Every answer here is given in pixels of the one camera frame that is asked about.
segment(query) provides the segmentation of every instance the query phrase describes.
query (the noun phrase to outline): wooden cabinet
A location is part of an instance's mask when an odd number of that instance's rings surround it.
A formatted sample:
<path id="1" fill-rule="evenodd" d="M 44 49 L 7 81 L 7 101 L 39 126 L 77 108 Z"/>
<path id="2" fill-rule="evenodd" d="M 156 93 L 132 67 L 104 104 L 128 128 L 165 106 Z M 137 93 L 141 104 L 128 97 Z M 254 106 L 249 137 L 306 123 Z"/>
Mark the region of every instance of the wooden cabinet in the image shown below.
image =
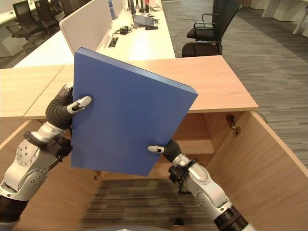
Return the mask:
<path id="1" fill-rule="evenodd" d="M 242 130 L 238 135 L 227 115 L 235 116 L 235 126 Z M 256 112 L 188 114 L 174 138 L 258 231 L 306 230 L 308 170 Z M 170 166 L 161 157 L 149 177 L 167 178 Z M 144 178 L 110 172 L 101 177 Z"/>
<path id="2" fill-rule="evenodd" d="M 308 170 L 253 111 L 257 108 L 256 102 L 221 56 L 131 63 L 196 89 L 199 96 L 174 138 L 185 155 L 197 158 L 208 169 L 213 180 L 258 231 L 306 230 Z M 41 89 L 36 85 L 35 100 L 30 107 L 19 112 L 23 116 L 16 116 L 14 110 L 8 108 L 8 111 L 0 112 L 0 117 L 44 118 L 50 100 L 63 84 L 73 79 L 71 65 L 55 66 L 56 74 L 53 74 L 53 67 L 48 69 L 44 77 L 52 81 L 47 85 L 42 83 Z M 10 73 L 15 76 L 15 81 L 18 80 L 17 72 L 27 72 L 27 69 L 3 72 L 6 73 L 2 77 L 6 78 L 7 86 Z M 6 93 L 9 88 L 0 85 L 0 90 Z M 18 106 L 22 96 L 15 95 L 11 104 Z M 241 128 L 238 135 L 228 123 L 230 115 L 235 118 L 234 126 Z M 12 163 L 24 131 L 39 127 L 37 120 L 24 122 L 16 131 L 12 126 L 13 135 L 0 145 L 0 177 Z M 167 178 L 170 166 L 161 157 L 149 178 Z M 105 180 L 144 178 L 110 172 L 101 172 L 100 176 Z M 93 177 L 93 171 L 70 167 L 69 158 L 64 160 L 50 172 L 46 183 L 28 203 L 17 230 L 76 230 L 100 184 Z"/>

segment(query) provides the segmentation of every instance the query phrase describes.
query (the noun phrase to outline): desk partition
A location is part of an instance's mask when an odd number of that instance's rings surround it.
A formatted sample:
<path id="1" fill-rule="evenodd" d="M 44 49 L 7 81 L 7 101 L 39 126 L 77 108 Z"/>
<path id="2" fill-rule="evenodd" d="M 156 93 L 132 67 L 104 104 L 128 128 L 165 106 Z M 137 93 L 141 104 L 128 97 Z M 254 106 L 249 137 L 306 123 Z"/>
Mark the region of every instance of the desk partition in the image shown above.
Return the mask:
<path id="1" fill-rule="evenodd" d="M 62 20 L 60 28 L 74 53 L 79 47 L 98 50 L 111 24 L 108 0 L 92 0 Z"/>
<path id="2" fill-rule="evenodd" d="M 125 0 L 112 0 L 112 5 L 115 12 L 115 17 L 119 17 L 125 6 Z"/>

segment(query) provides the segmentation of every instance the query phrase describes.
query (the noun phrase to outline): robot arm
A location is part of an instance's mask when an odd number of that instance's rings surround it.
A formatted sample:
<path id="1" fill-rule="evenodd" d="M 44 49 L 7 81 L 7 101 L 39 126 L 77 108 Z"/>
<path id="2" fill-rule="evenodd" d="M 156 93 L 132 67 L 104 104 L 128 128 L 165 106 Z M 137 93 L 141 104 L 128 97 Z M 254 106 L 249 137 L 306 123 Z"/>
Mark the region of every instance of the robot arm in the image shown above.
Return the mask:
<path id="1" fill-rule="evenodd" d="M 75 102 L 73 84 L 66 84 L 46 109 L 47 122 L 38 131 L 26 132 L 12 165 L 0 184 L 0 230 L 9 231 L 18 223 L 28 201 L 46 180 L 48 171 L 67 156 L 70 140 L 63 138 L 75 113 L 91 103 L 85 96 Z"/>
<path id="2" fill-rule="evenodd" d="M 210 177 L 208 171 L 181 153 L 174 140 L 166 146 L 149 146 L 148 150 L 161 153 L 173 166 L 169 178 L 184 185 L 194 196 L 197 204 L 217 225 L 219 231 L 256 231 L 235 209 L 223 189 Z"/>

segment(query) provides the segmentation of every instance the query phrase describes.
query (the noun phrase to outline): blue folder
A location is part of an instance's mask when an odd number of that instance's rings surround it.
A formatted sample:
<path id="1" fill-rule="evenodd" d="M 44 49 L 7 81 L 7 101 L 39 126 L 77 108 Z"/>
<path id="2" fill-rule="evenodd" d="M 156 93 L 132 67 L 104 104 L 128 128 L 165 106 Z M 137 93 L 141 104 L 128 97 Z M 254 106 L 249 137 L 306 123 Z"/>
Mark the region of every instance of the blue folder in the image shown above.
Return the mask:
<path id="1" fill-rule="evenodd" d="M 159 158 L 147 147 L 168 143 L 198 93 L 190 86 L 79 48 L 73 98 L 86 95 L 92 103 L 73 117 L 71 165 L 147 176 Z"/>

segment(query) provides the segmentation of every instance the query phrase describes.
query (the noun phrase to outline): metal latch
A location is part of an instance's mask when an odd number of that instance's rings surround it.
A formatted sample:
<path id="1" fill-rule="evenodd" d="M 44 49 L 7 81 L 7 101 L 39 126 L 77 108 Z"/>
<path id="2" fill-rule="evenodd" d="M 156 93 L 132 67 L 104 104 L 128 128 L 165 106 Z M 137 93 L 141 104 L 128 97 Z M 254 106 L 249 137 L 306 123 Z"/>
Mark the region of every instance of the metal latch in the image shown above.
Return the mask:
<path id="1" fill-rule="evenodd" d="M 237 136 L 242 131 L 241 127 L 235 126 L 235 116 L 232 114 L 226 115 L 226 120 L 230 126 L 230 128 L 233 130 L 234 134 Z"/>

